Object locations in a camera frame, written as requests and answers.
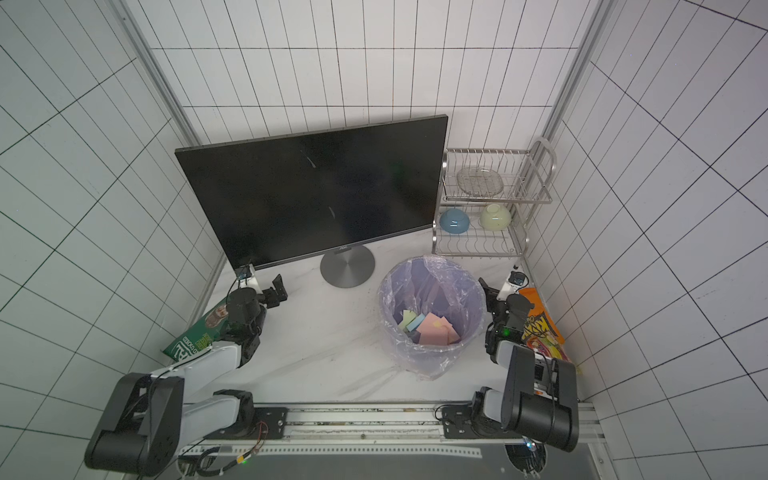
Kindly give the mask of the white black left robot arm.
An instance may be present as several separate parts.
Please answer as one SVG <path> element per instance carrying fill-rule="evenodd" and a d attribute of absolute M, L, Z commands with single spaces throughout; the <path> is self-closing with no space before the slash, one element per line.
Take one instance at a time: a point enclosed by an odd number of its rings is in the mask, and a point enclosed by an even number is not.
<path fill-rule="evenodd" d="M 221 389 L 192 402 L 191 397 L 226 373 L 251 361 L 270 308 L 288 298 L 282 277 L 259 291 L 243 276 L 225 298 L 227 324 L 219 340 L 201 352 L 151 373 L 128 373 L 114 387 L 84 453 L 89 469 L 156 477 L 179 457 L 189 457 L 206 440 L 239 440 L 251 448 L 217 470 L 205 470 L 205 459 L 218 445 L 197 455 L 194 471 L 221 476 L 254 456 L 267 440 L 284 436 L 287 410 L 256 407 L 252 393 Z"/>

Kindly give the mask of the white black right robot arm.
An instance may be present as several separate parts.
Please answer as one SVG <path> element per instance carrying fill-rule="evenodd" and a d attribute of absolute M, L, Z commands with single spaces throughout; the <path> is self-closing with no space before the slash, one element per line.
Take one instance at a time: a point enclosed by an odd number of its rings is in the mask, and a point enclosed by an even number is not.
<path fill-rule="evenodd" d="M 479 281 L 491 314 L 484 337 L 491 361 L 506 369 L 502 389 L 484 387 L 472 402 L 472 428 L 480 436 L 518 434 L 528 445 L 540 443 L 570 452 L 579 438 L 576 368 L 568 360 L 540 351 L 534 341 L 546 336 L 522 294 L 528 277 L 514 271 L 502 288 Z"/>

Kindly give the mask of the pink sticky note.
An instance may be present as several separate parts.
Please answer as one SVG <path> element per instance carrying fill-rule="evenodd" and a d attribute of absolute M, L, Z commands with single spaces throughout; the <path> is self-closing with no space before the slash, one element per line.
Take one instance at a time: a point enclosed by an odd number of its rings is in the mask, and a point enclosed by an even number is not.
<path fill-rule="evenodd" d="M 420 345 L 449 346 L 461 340 L 460 335 L 446 318 L 433 313 L 426 316 L 416 331 L 419 333 Z"/>

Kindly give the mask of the yellow-green sticky flag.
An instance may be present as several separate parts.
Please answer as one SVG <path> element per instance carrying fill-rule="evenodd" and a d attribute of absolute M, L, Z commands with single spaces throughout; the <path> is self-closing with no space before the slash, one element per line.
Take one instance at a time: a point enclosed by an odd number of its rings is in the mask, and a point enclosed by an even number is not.
<path fill-rule="evenodd" d="M 399 328 L 403 331 L 406 331 L 408 329 L 409 324 L 416 319 L 418 314 L 411 310 L 404 310 L 402 312 L 402 320 L 399 324 Z"/>

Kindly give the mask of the blue sticky flag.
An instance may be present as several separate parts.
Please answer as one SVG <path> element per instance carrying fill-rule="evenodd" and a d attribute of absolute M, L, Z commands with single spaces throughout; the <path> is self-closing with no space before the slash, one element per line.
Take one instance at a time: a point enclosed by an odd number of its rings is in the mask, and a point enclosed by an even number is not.
<path fill-rule="evenodd" d="M 415 317 L 415 318 L 414 318 L 414 319 L 413 319 L 413 320 L 412 320 L 412 321 L 411 321 L 411 322 L 410 322 L 410 323 L 409 323 L 409 324 L 406 326 L 406 330 L 407 330 L 408 332 L 412 332 L 412 331 L 416 330 L 416 329 L 417 329 L 417 328 L 420 326 L 420 324 L 421 324 L 421 323 L 424 321 L 424 319 L 425 319 L 425 318 L 426 318 L 426 316 L 425 316 L 424 314 L 420 314 L 420 315 L 418 315 L 417 317 Z"/>

